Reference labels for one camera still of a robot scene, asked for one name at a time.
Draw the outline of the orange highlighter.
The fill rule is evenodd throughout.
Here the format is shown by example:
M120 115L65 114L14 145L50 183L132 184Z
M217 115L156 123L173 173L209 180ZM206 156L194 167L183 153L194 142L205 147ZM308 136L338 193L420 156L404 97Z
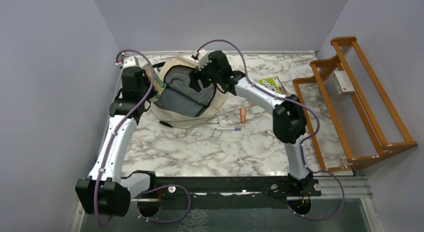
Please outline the orange highlighter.
M240 121L241 121L241 123L245 124L246 123L247 111L246 111L246 108L244 106L242 106L240 108L239 114L240 114Z

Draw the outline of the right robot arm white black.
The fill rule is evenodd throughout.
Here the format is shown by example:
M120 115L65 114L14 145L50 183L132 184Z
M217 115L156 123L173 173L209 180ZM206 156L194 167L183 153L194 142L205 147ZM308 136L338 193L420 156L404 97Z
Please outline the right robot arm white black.
M284 145L289 164L289 191L300 196L309 188L313 172L307 165L302 143L306 139L308 120L300 99L282 95L252 81L247 71L233 70L221 51L197 49L191 56L196 68L189 73L189 86L195 91L213 84L224 93L245 98L272 116L272 132Z

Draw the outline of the cream canvas backpack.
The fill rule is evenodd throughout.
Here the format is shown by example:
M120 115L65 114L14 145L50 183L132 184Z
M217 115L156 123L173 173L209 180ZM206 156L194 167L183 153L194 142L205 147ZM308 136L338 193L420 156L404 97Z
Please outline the cream canvas backpack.
M158 98L151 105L153 115L164 125L189 129L212 119L221 109L226 96L213 84L199 92L189 87L189 72L195 69L194 60L177 56L153 64L155 74L165 84L162 91L155 84Z

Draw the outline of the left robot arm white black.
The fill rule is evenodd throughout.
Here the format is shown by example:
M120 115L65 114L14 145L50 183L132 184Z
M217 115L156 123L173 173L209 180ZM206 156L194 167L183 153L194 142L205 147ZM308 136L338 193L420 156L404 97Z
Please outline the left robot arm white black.
M157 94L152 68L122 69L121 88L109 107L106 136L96 162L86 178L79 179L75 191L84 211L96 216L123 217L139 194L152 197L157 192L155 174L137 170L121 177L130 140L142 114Z

